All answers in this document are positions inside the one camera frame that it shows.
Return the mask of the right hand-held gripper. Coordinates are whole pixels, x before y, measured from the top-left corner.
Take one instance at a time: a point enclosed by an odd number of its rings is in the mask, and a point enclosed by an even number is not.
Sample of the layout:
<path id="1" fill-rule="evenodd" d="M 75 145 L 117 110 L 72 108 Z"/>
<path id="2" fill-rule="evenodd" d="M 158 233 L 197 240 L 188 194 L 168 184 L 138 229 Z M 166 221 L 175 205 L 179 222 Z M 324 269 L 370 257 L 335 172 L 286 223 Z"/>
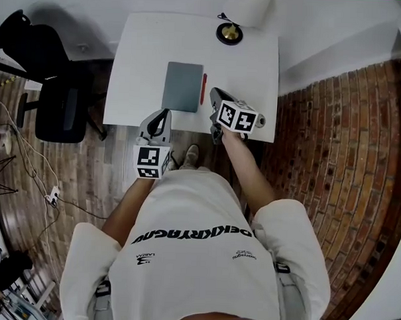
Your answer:
<path id="1" fill-rule="evenodd" d="M 210 133 L 214 144 L 222 144 L 223 128 L 238 133 L 247 140 L 255 128 L 265 126 L 264 115 L 255 111 L 245 101 L 217 87 L 211 88 L 209 96 L 213 108 L 213 113 L 209 116 Z"/>

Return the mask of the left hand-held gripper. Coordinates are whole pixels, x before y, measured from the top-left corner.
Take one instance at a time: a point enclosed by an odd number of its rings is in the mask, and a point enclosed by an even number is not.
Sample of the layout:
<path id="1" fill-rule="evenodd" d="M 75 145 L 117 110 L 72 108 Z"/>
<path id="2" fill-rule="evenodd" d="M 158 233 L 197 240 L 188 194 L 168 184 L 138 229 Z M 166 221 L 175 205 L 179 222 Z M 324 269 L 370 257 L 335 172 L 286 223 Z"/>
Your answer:
<path id="1" fill-rule="evenodd" d="M 149 115 L 140 125 L 133 145 L 133 166 L 142 179 L 162 178 L 170 161 L 172 113 L 168 108 Z"/>

